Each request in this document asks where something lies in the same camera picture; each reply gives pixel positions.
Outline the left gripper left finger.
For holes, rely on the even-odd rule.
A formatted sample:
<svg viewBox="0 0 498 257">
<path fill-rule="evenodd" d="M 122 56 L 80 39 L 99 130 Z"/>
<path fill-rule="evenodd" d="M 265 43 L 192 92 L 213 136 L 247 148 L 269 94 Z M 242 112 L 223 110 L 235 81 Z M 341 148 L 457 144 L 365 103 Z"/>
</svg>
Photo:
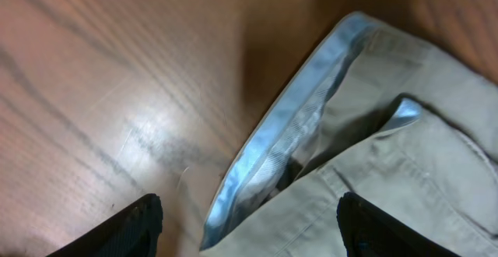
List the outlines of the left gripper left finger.
<svg viewBox="0 0 498 257">
<path fill-rule="evenodd" d="M 155 257 L 162 229 L 160 198 L 149 193 L 49 257 Z"/>
</svg>

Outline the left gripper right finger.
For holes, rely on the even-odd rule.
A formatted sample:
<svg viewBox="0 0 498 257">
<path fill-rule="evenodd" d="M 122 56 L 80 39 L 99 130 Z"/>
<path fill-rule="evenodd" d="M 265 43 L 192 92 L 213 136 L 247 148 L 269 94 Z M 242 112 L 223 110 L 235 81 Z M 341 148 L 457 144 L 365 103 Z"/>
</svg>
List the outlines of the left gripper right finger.
<svg viewBox="0 0 498 257">
<path fill-rule="evenodd" d="M 348 257 L 458 257 L 355 192 L 340 198 L 336 214 Z"/>
</svg>

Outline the khaki shorts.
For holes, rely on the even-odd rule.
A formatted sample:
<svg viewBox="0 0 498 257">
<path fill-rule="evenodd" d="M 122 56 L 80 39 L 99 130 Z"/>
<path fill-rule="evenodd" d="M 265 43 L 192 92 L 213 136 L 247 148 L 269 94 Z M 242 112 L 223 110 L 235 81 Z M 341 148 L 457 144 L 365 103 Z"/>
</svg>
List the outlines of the khaki shorts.
<svg viewBox="0 0 498 257">
<path fill-rule="evenodd" d="M 361 12 L 343 18 L 230 166 L 202 256 L 344 256 L 354 192 L 461 256 L 497 254 L 497 86 Z"/>
</svg>

